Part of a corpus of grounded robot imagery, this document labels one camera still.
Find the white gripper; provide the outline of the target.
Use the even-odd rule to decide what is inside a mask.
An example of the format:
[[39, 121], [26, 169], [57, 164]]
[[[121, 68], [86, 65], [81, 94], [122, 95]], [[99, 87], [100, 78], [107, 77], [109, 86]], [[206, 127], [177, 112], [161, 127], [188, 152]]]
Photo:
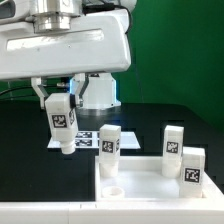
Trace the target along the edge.
[[70, 94], [76, 107], [94, 72], [122, 72], [131, 64], [126, 35], [126, 10], [92, 13], [74, 18], [67, 31], [36, 34], [28, 22], [0, 25], [0, 80], [31, 78], [31, 86], [45, 108], [48, 93], [40, 77], [70, 80]]

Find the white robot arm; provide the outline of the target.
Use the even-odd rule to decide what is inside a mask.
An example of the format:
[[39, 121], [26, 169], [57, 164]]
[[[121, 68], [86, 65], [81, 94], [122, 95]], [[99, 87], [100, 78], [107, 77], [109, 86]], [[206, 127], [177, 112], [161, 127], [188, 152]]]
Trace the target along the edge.
[[137, 0], [0, 0], [0, 80], [125, 71]]

